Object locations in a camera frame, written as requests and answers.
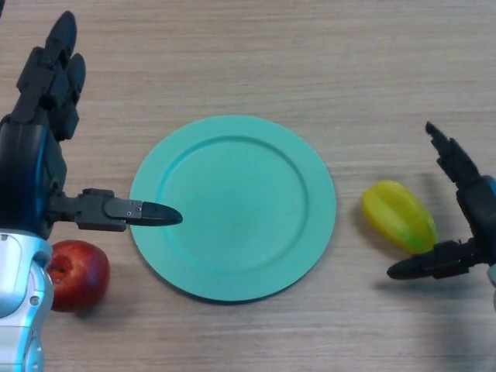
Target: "teal plate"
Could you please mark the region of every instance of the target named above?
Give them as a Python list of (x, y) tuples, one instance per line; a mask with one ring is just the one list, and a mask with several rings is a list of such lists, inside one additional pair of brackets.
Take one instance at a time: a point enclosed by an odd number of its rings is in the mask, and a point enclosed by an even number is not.
[(327, 166), (300, 136), (244, 115), (189, 124), (141, 164), (131, 199), (183, 215), (180, 225), (131, 228), (166, 282), (209, 301), (252, 301), (303, 277), (336, 221)]

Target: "wood grain surface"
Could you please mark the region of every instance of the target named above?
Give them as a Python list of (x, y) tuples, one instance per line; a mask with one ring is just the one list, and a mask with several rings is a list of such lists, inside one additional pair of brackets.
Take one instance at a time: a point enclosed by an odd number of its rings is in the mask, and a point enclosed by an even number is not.
[(31, 48), (64, 10), (88, 76), (67, 193), (127, 197), (166, 135), (209, 115), (251, 114), (307, 139), (328, 164), (339, 212), (303, 281), (252, 305), (197, 303), (157, 280), (129, 232), (56, 227), (50, 241), (105, 249), (112, 279), (86, 319), (52, 313), (46, 370), (129, 372), (483, 372), (496, 370), (486, 267), (397, 283), (403, 258), (363, 221), (378, 179), (428, 206), (440, 239), (467, 239), (454, 186), (424, 132), (432, 120), (496, 174), (496, 2), (491, 0), (8, 0), (0, 109), (12, 111)]

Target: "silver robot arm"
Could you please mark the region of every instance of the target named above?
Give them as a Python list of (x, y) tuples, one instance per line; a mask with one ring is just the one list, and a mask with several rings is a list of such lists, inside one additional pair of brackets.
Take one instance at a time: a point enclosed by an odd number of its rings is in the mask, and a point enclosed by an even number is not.
[(0, 372), (43, 372), (41, 331), (53, 285), (51, 245), (30, 232), (0, 230)]

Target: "red apple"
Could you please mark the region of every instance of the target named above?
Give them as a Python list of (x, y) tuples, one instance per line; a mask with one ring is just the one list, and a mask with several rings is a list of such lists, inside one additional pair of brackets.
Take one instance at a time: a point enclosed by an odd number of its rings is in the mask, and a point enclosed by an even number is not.
[(55, 243), (47, 272), (53, 282), (55, 312), (86, 312), (103, 299), (109, 287), (107, 255), (81, 240)]

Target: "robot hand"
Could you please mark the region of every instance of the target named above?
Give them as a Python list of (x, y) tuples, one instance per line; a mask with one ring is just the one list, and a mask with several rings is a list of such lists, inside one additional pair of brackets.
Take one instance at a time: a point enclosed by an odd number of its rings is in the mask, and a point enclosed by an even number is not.
[(86, 76), (83, 57), (71, 56), (76, 35), (75, 17), (65, 12), (45, 47), (29, 55), (19, 99), (0, 122), (0, 372), (43, 371), (40, 333), (53, 302), (47, 240), (55, 222), (114, 232), (182, 222), (171, 207), (117, 198), (110, 190), (65, 195), (60, 142), (76, 130)]
[(438, 243), (428, 253), (397, 262), (387, 274), (393, 279), (442, 279), (466, 274), (477, 264), (492, 267), (496, 264), (496, 181), (479, 173), (456, 140), (448, 139), (430, 122), (425, 131), (439, 153), (438, 165), (456, 185), (456, 200), (473, 237), (465, 243)]

